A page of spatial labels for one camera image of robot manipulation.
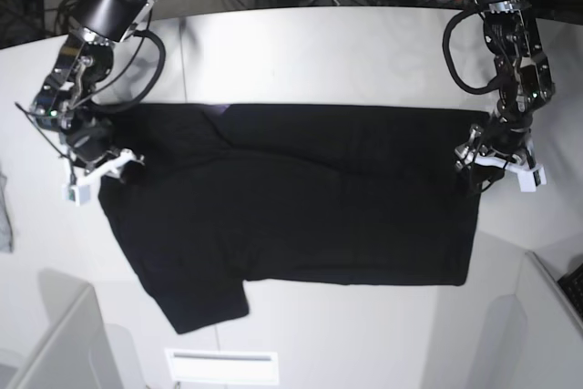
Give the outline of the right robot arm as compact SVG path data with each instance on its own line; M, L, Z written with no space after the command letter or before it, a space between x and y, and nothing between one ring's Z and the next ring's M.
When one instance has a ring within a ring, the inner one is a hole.
M161 39L140 24L150 18L158 0L79 0L74 26L61 46L51 73L25 112L41 133L55 132L64 149L60 156L70 173L68 185L77 188L104 176L120 179L143 163L142 156L114 144L109 115L139 104L158 82L166 62ZM159 51L153 77L128 101L101 105L93 98L98 83L113 67L115 45L131 37L147 39Z

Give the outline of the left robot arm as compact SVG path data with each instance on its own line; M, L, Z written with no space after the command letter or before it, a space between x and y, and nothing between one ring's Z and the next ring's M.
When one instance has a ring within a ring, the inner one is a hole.
M472 15L482 21L496 69L483 87L472 87L458 75L450 50L453 31ZM544 167L535 157L531 126L535 112L554 96L555 85L532 0L473 0L447 23L442 49L449 74L462 90L474 96L498 94L488 121L472 125L468 140L455 148L455 167L469 192L483 193L508 172L517 176L523 192L546 184Z

